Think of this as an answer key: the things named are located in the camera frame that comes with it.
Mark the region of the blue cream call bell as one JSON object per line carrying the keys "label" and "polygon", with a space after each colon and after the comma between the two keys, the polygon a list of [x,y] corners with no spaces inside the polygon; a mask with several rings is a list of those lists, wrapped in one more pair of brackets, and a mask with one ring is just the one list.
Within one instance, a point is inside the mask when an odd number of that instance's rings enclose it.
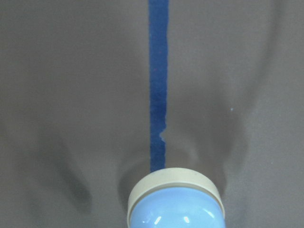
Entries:
{"label": "blue cream call bell", "polygon": [[143,177],[128,199],[130,228],[224,228],[225,209],[215,184],[186,168]]}

